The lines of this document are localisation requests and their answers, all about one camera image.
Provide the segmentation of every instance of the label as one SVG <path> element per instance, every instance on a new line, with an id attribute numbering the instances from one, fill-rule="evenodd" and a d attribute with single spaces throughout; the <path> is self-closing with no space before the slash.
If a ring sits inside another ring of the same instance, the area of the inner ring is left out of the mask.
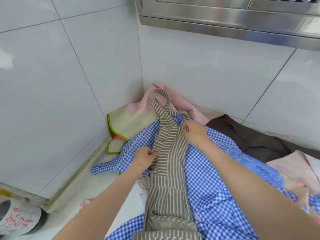
<path id="1" fill-rule="evenodd" d="M 41 216 L 39 206 L 12 198 L 2 197 L 0 202 L 10 199 L 11 205 L 0 221 L 0 235 L 20 236 L 30 232 L 38 223 Z"/>

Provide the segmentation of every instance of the person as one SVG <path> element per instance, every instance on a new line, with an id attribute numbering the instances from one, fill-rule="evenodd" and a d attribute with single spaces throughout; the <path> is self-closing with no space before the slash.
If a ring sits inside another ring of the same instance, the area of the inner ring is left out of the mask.
<path id="1" fill-rule="evenodd" d="M 215 167 L 260 240 L 320 239 L 320 225 L 313 218 L 218 148 L 210 141 L 205 126 L 186 121 L 182 127 L 189 143 L 202 151 Z M 53 240 L 104 239 L 134 183 L 156 156 L 148 147 L 138 149 L 130 167 L 80 210 Z"/>

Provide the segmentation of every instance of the hand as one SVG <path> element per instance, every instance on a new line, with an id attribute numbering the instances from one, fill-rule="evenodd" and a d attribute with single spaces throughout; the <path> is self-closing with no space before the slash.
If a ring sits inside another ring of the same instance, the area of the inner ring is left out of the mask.
<path id="1" fill-rule="evenodd" d="M 152 164 L 153 160 L 158 156 L 157 152 L 152 152 L 152 150 L 143 146 L 140 147 L 134 153 L 134 158 L 132 160 L 131 166 L 137 167 L 138 170 L 141 170 L 141 173 L 146 170 Z"/>
<path id="2" fill-rule="evenodd" d="M 188 120 L 182 125 L 182 134 L 186 139 L 194 145 L 196 148 L 201 150 L 207 142 L 210 142 L 210 138 L 207 135 L 206 127 L 200 122 Z"/>

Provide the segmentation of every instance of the green trim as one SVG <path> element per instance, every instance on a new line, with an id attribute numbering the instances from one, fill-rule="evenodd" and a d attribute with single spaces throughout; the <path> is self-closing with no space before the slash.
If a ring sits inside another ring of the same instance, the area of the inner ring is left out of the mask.
<path id="1" fill-rule="evenodd" d="M 107 154 L 120 154 L 121 152 L 109 152 L 109 144 L 111 141 L 109 141 L 108 145 L 106 146 L 106 153 Z"/>
<path id="2" fill-rule="evenodd" d="M 113 133 L 115 133 L 117 136 L 121 137 L 123 140 L 129 141 L 129 139 L 127 139 L 126 137 L 118 134 L 118 133 L 112 128 L 111 122 L 110 122 L 110 114 L 107 114 L 106 117 L 107 117 L 107 119 L 108 119 L 108 127 L 109 127 L 109 129 L 110 129 Z"/>

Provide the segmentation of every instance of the person's left hand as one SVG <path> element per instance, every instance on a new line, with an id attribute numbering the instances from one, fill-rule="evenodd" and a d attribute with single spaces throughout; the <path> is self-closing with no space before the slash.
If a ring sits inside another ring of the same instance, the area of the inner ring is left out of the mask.
<path id="1" fill-rule="evenodd" d="M 152 164 L 153 160 L 158 156 L 157 152 L 152 152 L 147 146 L 140 147 L 135 153 L 131 166 L 137 167 L 142 172 Z"/>

